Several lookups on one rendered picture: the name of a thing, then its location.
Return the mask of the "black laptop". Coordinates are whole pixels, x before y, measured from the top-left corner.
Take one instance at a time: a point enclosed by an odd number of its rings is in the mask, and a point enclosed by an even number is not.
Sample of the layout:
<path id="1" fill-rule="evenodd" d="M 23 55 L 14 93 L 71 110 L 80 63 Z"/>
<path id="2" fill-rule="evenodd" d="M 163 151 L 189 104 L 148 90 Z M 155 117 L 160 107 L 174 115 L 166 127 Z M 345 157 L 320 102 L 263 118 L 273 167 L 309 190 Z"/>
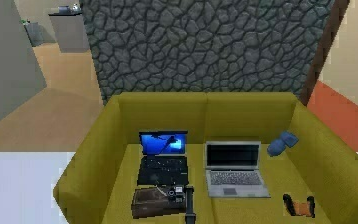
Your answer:
<path id="1" fill-rule="evenodd" d="M 139 133 L 143 157 L 137 184 L 187 185 L 187 131 L 144 131 Z"/>

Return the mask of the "olive yellow sofa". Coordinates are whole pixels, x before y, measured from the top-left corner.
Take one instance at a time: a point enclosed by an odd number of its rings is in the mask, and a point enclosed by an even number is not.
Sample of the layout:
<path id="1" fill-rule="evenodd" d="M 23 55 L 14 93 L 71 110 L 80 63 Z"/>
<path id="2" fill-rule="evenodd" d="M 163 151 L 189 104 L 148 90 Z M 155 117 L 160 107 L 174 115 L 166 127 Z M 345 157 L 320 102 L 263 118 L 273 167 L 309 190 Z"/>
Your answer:
<path id="1" fill-rule="evenodd" d="M 131 201 L 142 157 L 138 134 L 185 130 L 196 224 L 358 224 L 358 154 L 291 93 L 122 93 L 110 99 L 77 149 L 54 197 L 69 224 L 185 224 L 184 215 L 134 219 Z M 260 153 L 270 198 L 211 198 L 205 143 L 259 140 L 288 130 L 299 142 L 281 155 Z M 291 216 L 315 198 L 315 217 Z"/>

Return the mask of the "silver laptop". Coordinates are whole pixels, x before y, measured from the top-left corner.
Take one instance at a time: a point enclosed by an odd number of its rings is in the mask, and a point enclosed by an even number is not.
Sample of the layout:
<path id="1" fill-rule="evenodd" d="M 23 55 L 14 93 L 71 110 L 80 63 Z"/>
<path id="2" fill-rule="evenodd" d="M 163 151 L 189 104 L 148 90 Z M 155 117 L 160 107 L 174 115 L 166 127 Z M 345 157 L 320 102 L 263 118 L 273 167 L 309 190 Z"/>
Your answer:
<path id="1" fill-rule="evenodd" d="M 211 198 L 270 198 L 259 171 L 260 141 L 208 141 L 205 174 Z"/>

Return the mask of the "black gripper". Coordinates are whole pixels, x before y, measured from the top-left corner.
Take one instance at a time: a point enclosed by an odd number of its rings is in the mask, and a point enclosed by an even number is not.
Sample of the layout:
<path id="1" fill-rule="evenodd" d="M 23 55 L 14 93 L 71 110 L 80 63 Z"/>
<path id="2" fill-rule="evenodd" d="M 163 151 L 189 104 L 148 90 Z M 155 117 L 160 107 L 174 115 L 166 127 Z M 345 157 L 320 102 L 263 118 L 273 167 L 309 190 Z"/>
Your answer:
<path id="1" fill-rule="evenodd" d="M 169 189 L 167 193 L 163 191 L 160 187 L 156 187 L 157 190 L 164 196 L 168 197 L 169 201 L 175 201 L 176 200 L 176 192 L 174 189 Z"/>

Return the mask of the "blue cloth bundle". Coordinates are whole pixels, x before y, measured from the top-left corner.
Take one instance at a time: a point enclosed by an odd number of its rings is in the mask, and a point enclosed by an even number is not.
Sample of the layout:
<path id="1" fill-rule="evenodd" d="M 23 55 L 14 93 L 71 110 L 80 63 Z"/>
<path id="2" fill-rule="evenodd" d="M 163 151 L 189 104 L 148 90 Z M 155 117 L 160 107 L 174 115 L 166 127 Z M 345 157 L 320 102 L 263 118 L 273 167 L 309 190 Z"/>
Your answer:
<path id="1" fill-rule="evenodd" d="M 292 148 L 299 142 L 299 138 L 289 131 L 283 131 L 278 138 L 273 140 L 268 148 L 267 153 L 270 157 L 278 156 L 286 148 Z"/>

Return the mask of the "grey cabinet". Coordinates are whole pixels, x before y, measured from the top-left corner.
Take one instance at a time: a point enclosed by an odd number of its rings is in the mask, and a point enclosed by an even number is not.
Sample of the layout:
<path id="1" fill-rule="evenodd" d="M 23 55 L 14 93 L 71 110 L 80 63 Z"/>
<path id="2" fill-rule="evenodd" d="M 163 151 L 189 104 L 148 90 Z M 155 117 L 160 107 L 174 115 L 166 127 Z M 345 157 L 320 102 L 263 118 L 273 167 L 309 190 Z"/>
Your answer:
<path id="1" fill-rule="evenodd" d="M 55 38 L 62 53 L 82 53 L 89 50 L 88 38 L 81 13 L 49 15 Z"/>

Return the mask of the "dark brown flat box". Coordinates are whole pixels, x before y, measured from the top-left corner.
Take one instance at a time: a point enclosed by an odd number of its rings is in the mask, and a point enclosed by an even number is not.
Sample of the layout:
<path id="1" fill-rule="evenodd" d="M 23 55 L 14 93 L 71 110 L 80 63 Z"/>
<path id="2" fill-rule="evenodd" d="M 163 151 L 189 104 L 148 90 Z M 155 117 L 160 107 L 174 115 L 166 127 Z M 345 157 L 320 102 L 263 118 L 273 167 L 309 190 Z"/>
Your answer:
<path id="1" fill-rule="evenodd" d="M 134 219 L 163 216 L 160 208 L 166 202 L 156 187 L 136 189 L 131 203 L 131 212 Z"/>

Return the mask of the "orange and black object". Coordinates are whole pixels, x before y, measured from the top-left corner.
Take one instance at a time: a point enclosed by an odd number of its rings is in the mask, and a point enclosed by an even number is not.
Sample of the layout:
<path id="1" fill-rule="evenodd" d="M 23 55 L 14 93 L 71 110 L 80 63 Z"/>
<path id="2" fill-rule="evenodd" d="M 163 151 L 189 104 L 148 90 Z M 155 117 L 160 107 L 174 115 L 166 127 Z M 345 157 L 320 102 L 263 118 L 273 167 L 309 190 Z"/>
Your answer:
<path id="1" fill-rule="evenodd" d="M 283 195 L 283 204 L 291 216 L 315 217 L 315 198 L 308 196 L 305 203 L 294 202 L 289 194 Z"/>

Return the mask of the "grey bin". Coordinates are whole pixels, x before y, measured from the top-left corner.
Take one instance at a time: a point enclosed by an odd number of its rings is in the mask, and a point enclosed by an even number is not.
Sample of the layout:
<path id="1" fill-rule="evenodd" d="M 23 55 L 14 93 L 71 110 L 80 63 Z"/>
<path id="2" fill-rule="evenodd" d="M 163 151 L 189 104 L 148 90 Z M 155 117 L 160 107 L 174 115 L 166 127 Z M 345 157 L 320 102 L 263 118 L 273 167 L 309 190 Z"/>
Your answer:
<path id="1" fill-rule="evenodd" d="M 41 26 L 37 22 L 26 22 L 24 27 L 33 47 L 39 46 L 43 43 Z"/>

